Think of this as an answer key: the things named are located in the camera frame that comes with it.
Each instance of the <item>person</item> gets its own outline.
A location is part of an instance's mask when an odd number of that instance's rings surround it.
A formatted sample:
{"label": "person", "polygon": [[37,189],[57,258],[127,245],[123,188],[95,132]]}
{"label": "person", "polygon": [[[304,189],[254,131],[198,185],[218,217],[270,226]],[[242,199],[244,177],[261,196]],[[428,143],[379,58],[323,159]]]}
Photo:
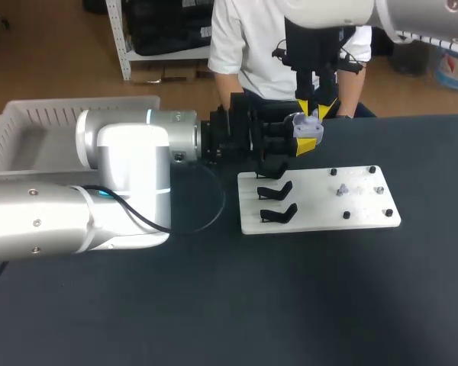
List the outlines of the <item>person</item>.
{"label": "person", "polygon": [[[253,104],[295,100],[295,72],[272,57],[274,49],[285,39],[285,17],[277,1],[281,0],[214,2],[208,67],[215,74],[218,94],[226,110],[231,104],[231,93],[237,92],[246,92]],[[357,61],[367,63],[372,54],[371,41],[371,27],[357,27],[343,48]],[[340,86],[337,116],[374,116],[359,103],[365,74],[365,67],[358,75],[337,71]],[[315,75],[313,82],[318,87]]]}

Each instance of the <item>black table surface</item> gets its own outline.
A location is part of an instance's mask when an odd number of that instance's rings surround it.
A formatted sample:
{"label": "black table surface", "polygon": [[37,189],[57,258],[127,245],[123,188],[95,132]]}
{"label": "black table surface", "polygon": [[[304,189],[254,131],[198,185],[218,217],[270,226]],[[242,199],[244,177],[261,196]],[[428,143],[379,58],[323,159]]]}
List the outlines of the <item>black table surface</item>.
{"label": "black table surface", "polygon": [[[203,233],[12,262],[0,365],[458,365],[458,116],[328,121],[291,169],[354,165],[382,168],[399,228],[244,236],[239,166]],[[199,173],[173,173],[173,226],[217,210]]]}

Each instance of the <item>white plastic basket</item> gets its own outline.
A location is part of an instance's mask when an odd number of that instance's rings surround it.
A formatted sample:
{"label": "white plastic basket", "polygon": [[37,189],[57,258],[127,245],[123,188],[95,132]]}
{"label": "white plastic basket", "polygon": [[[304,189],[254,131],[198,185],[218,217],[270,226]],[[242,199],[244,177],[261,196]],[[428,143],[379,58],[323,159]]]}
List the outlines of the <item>white plastic basket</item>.
{"label": "white plastic basket", "polygon": [[159,109],[157,96],[11,101],[0,115],[0,173],[81,172],[76,119],[87,109]]}

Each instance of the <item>white fixture plate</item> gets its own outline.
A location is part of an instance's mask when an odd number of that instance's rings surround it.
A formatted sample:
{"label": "white fixture plate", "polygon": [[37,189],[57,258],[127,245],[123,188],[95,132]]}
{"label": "white fixture plate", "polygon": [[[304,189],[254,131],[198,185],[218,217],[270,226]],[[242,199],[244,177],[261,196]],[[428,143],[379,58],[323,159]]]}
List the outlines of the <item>white fixture plate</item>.
{"label": "white fixture plate", "polygon": [[[370,166],[309,169],[287,171],[281,179],[256,179],[256,174],[240,173],[237,177],[241,229],[246,235],[298,233],[322,230],[352,230],[397,227],[402,219],[380,167],[374,174]],[[281,190],[287,181],[292,181],[293,189],[284,201],[259,200],[258,187]],[[341,197],[337,190],[345,184],[349,190]],[[383,187],[383,194],[377,188]],[[287,224],[262,223],[260,211],[273,210],[284,213],[296,203],[298,212]],[[393,215],[385,212],[391,209]],[[344,212],[350,212],[348,220]]]}

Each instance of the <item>person's arm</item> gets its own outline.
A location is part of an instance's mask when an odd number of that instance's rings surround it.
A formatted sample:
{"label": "person's arm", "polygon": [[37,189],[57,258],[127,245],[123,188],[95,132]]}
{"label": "person's arm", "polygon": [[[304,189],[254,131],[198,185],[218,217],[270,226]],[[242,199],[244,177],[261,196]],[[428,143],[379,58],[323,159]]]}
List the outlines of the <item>person's arm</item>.
{"label": "person's arm", "polygon": [[237,74],[217,74],[215,73],[215,84],[221,99],[222,107],[226,111],[231,107],[231,94],[244,93],[243,87],[239,83]]}
{"label": "person's arm", "polygon": [[[367,63],[372,58],[372,28],[357,27],[356,33],[343,47],[351,56],[352,61]],[[338,116],[353,117],[356,106],[360,101],[361,91],[365,82],[366,69],[357,75],[352,72],[338,70],[337,83],[339,84],[339,99],[341,106]]]}
{"label": "person's arm", "polygon": [[233,0],[215,0],[212,13],[212,42],[208,68],[215,74],[215,83],[222,106],[231,106],[231,93],[243,92],[237,77],[246,42]]}
{"label": "person's arm", "polygon": [[366,68],[357,75],[354,72],[343,70],[337,71],[337,82],[339,83],[339,100],[341,106],[337,112],[338,116],[353,117],[356,106],[360,101],[361,91],[365,83]]}

